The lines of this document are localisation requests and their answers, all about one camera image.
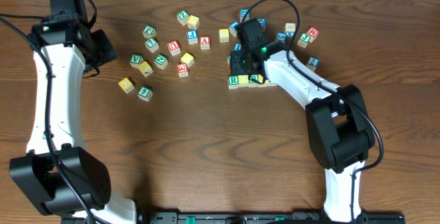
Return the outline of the yellow O block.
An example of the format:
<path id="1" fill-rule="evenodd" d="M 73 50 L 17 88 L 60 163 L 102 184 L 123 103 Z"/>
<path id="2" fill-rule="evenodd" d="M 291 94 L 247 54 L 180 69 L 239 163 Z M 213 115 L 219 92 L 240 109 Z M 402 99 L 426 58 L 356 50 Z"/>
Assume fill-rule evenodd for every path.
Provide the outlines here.
<path id="1" fill-rule="evenodd" d="M 238 82 L 239 82 L 239 87 L 248 87 L 249 86 L 249 78 L 247 75 L 239 75 Z"/>
<path id="2" fill-rule="evenodd" d="M 262 75 L 258 75 L 258 87 L 267 87 L 269 84 L 269 80 L 265 80 L 264 77 Z"/>

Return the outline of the green R block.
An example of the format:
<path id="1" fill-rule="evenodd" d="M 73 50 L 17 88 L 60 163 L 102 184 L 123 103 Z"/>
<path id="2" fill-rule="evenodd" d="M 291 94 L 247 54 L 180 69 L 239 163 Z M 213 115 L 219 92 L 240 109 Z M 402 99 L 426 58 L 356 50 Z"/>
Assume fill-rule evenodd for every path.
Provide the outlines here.
<path id="1" fill-rule="evenodd" d="M 229 76 L 228 77 L 228 89 L 238 89 L 238 88 L 239 88 L 238 76 Z"/>

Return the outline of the green B block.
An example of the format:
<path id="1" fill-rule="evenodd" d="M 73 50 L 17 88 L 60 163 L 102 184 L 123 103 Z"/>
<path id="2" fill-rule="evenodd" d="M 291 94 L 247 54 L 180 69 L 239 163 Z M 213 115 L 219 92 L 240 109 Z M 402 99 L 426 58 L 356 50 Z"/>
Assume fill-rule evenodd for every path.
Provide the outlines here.
<path id="1" fill-rule="evenodd" d="M 250 75 L 248 77 L 248 87 L 258 87 L 259 85 L 259 75 Z"/>

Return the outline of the blue T block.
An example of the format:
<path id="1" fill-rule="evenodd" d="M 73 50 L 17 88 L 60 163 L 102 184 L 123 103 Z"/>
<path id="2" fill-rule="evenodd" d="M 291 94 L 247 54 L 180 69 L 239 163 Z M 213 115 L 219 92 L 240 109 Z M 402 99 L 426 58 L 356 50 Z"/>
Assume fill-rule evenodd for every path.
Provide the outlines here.
<path id="1" fill-rule="evenodd" d="M 275 82 L 270 82 L 270 81 L 269 81 L 269 84 L 268 84 L 268 85 L 271 86 L 271 87 L 272 87 L 272 86 L 277 86 L 277 84 L 276 84 Z"/>

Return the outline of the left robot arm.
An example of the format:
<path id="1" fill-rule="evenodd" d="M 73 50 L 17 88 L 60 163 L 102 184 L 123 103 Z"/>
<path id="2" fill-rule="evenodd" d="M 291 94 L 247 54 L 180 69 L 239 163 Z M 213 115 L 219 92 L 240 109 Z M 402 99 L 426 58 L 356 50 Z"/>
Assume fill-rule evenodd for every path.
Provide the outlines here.
<path id="1" fill-rule="evenodd" d="M 135 201 L 111 187 L 107 167 L 87 152 L 80 120 L 83 76 L 116 58 L 94 30 L 91 0 L 49 0 L 51 13 L 25 36 L 34 52 L 37 93 L 26 154 L 10 160 L 10 176 L 36 210 L 63 223 L 141 223 Z"/>

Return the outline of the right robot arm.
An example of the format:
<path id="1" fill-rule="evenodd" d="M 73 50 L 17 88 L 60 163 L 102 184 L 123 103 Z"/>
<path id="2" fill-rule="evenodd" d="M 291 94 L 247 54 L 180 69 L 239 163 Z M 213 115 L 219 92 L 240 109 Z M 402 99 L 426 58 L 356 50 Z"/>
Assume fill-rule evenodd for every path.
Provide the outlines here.
<path id="1" fill-rule="evenodd" d="M 360 90 L 326 81 L 302 64 L 286 44 L 271 42 L 257 19 L 236 23 L 241 43 L 230 54 L 229 85 L 284 89 L 305 110 L 310 149 L 325 170 L 324 213 L 332 221 L 354 221 L 361 213 L 360 180 L 354 175 L 374 147 L 373 129 Z"/>

